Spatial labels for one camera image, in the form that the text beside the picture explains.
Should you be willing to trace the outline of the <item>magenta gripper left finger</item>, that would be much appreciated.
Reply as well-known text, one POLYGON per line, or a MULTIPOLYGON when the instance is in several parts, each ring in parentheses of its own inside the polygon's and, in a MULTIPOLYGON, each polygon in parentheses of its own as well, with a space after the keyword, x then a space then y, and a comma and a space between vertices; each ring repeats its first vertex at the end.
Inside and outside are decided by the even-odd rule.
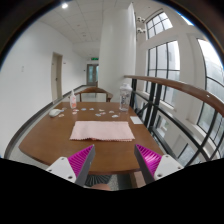
POLYGON ((95 146, 91 145, 70 157, 58 158, 47 171, 83 187, 94 157, 95 146))

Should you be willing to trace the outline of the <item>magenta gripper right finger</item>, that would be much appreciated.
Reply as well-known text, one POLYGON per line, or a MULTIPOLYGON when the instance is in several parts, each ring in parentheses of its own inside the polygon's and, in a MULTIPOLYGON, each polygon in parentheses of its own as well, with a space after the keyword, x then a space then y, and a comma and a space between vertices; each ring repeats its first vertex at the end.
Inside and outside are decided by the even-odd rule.
POLYGON ((151 149, 136 144, 134 155, 138 161, 146 184, 160 180, 183 168, 183 166, 170 155, 160 155, 151 149))

